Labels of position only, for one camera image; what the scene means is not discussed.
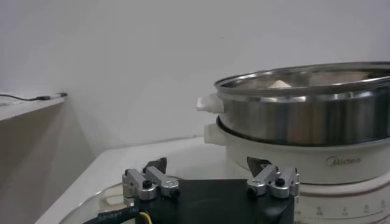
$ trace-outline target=black cable on shelf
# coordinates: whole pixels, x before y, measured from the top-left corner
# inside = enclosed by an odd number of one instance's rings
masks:
[[[17,99],[17,100],[22,100],[22,101],[51,100],[51,99],[55,99],[55,98],[59,98],[59,97],[66,97],[66,96],[68,96],[68,93],[57,93],[56,95],[53,95],[53,96],[37,96],[35,98],[26,99],[26,98],[21,98],[21,97],[9,95],[9,94],[0,94],[0,97],[9,97],[9,98]]]

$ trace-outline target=midea logo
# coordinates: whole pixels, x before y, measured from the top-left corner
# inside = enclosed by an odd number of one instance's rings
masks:
[[[331,156],[331,157],[327,158],[326,162],[327,162],[328,166],[345,166],[345,165],[360,163],[360,158],[341,159],[341,158],[337,158],[335,156]]]

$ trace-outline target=electric cooker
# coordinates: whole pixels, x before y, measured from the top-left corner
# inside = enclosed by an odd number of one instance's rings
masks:
[[[297,223],[387,223],[390,63],[281,68],[214,85],[197,102],[218,114],[205,142],[244,169],[248,157],[298,168]]]

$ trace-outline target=stainless steel pot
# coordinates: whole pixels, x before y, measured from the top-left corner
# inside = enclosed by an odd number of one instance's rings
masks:
[[[290,87],[270,88],[276,81]],[[390,62],[273,69],[214,85],[219,126],[242,138],[323,146],[390,137]]]

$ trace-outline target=pot handle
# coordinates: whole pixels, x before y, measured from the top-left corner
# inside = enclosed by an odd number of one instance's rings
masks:
[[[226,136],[216,124],[209,124],[205,126],[204,142],[206,144],[226,146]]]
[[[198,98],[196,109],[198,111],[207,111],[213,114],[221,114],[225,111],[224,102],[217,96],[216,93]]]

